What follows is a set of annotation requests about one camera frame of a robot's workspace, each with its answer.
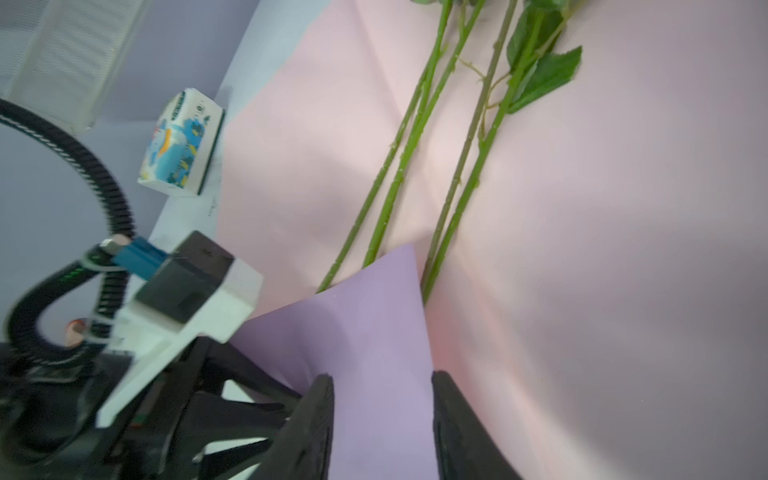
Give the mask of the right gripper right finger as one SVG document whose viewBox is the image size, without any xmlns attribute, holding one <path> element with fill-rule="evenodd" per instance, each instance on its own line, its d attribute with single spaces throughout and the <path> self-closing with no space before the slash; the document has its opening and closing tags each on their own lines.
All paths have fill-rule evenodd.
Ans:
<svg viewBox="0 0 768 480">
<path fill-rule="evenodd" d="M 520 480 L 447 371 L 431 377 L 433 432 L 442 480 Z"/>
</svg>

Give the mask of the white blue fake flower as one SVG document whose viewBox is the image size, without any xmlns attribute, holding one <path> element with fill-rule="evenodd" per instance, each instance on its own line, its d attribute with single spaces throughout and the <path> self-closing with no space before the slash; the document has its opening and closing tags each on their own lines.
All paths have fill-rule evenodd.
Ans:
<svg viewBox="0 0 768 480">
<path fill-rule="evenodd" d="M 455 208 L 460 217 L 452 239 L 445 249 L 439 274 L 428 290 L 429 301 L 470 200 L 480 184 L 481 174 L 504 121 L 543 97 L 574 80 L 582 60 L 583 48 L 565 52 L 555 48 L 581 1 L 525 1 L 517 23 L 511 23 L 504 42 L 489 99 L 466 161 L 446 225 Z"/>
</svg>

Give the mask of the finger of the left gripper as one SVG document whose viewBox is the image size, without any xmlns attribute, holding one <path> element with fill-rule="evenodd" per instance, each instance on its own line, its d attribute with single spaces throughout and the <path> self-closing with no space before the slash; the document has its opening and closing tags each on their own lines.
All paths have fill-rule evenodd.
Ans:
<svg viewBox="0 0 768 480">
<path fill-rule="evenodd" d="M 271 377 L 229 344 L 198 338 L 205 352 L 197 380 L 197 407 L 222 407 L 227 402 L 260 408 L 296 408 L 302 395 Z"/>
</svg>

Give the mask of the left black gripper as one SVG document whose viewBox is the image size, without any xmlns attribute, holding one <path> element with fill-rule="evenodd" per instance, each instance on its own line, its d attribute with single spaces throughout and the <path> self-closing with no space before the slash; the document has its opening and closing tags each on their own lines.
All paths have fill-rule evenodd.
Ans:
<svg viewBox="0 0 768 480">
<path fill-rule="evenodd" d="M 235 479 L 257 467 L 300 396 L 251 403 L 193 393 L 209 351 L 209 342 L 193 342 L 101 426 L 97 412 L 131 355 L 47 370 L 2 344 L 2 478 Z"/>
</svg>

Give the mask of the red pink fake rose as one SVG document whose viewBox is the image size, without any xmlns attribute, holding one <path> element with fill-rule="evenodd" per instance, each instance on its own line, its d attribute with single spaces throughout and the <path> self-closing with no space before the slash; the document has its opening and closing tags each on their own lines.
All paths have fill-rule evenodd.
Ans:
<svg viewBox="0 0 768 480">
<path fill-rule="evenodd" d="M 448 80 L 455 71 L 456 64 L 463 52 L 470 35 L 486 6 L 486 1 L 441 1 L 441 16 L 436 37 L 417 84 L 418 103 L 415 113 L 410 118 L 410 127 L 406 142 L 399 157 L 397 169 L 387 190 L 384 202 L 371 234 L 362 267 L 367 268 L 378 257 L 384 237 L 393 222 L 394 210 L 421 138 L 443 93 Z M 458 39 L 453 49 L 444 46 L 448 39 L 448 23 L 453 11 L 457 9 Z"/>
</svg>

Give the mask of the purple pink wrapping paper sheet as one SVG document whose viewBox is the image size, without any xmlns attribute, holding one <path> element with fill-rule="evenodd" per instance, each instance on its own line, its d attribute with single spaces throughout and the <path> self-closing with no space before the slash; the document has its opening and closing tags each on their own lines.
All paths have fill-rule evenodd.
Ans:
<svg viewBox="0 0 768 480">
<path fill-rule="evenodd" d="M 223 143 L 219 239 L 265 278 L 258 353 L 342 247 L 435 5 L 324 4 Z M 449 371 L 527 479 L 767 475 L 767 5 L 592 1 L 567 85 L 501 126 L 426 307 L 385 362 Z"/>
</svg>

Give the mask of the cream fake rose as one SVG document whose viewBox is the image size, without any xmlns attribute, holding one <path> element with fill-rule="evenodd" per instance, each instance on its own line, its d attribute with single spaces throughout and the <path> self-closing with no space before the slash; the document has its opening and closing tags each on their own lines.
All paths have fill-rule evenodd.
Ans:
<svg viewBox="0 0 768 480">
<path fill-rule="evenodd" d="M 426 61 L 423 71 L 414 88 L 410 102 L 408 104 L 408 107 L 405 111 L 405 114 L 402 120 L 400 121 L 395 137 L 390 143 L 389 149 L 382 163 L 382 166 L 380 167 L 377 175 L 374 177 L 373 183 L 363 201 L 363 204 L 358 214 L 355 217 L 354 223 L 352 224 L 352 227 L 350 228 L 339 253 L 337 254 L 336 258 L 334 259 L 327 273 L 324 275 L 323 279 L 321 280 L 317 289 L 315 290 L 316 293 L 321 293 L 327 290 L 333 283 L 333 280 L 335 279 L 343 263 L 345 262 L 347 255 L 352 249 L 357 239 L 357 236 L 364 224 L 364 221 L 371 207 L 373 206 L 374 200 L 376 199 L 376 196 L 378 195 L 378 192 L 383 184 L 383 181 L 388 174 L 389 168 L 393 163 L 394 158 L 401 146 L 403 137 L 406 133 L 406 129 L 410 126 L 412 121 L 415 119 L 417 108 L 426 105 L 427 98 L 428 98 L 428 94 L 426 93 L 427 84 L 431 82 L 431 75 L 434 74 L 434 70 L 436 68 L 436 62 L 440 59 L 443 37 L 445 35 L 445 30 L 447 28 L 448 20 L 450 18 L 451 10 L 453 8 L 452 1 L 439 1 L 439 4 L 441 5 L 441 11 L 440 11 L 440 17 L 439 17 L 438 26 L 437 26 L 435 43 L 432 47 L 432 51 L 430 52 L 428 60 Z"/>
</svg>

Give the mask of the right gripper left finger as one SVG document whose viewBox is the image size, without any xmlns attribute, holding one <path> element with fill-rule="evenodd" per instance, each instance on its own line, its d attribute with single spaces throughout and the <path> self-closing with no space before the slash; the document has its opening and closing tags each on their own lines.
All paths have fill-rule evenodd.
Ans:
<svg viewBox="0 0 768 480">
<path fill-rule="evenodd" d="M 252 479 L 327 479 L 334 432 L 335 395 L 330 375 L 315 378 Z"/>
</svg>

